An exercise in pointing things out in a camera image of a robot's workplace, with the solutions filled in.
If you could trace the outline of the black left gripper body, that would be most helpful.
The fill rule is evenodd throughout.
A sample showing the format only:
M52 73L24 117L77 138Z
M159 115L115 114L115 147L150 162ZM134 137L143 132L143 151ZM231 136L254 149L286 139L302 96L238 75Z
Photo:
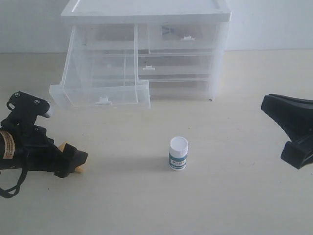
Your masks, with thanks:
M61 174L61 151L54 145L54 140L47 137L46 128L36 125L37 118L20 120L5 118L0 123L0 129L8 132L14 141L14 156L4 158L4 137L0 137L0 168L21 169L29 171L44 171Z

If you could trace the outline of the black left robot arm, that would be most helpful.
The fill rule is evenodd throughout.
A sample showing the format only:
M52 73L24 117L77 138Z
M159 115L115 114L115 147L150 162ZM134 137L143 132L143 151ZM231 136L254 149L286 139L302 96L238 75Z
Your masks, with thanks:
M0 168L52 172L59 178L80 171L88 153L63 143L56 146L37 125L24 133L20 124L0 128Z

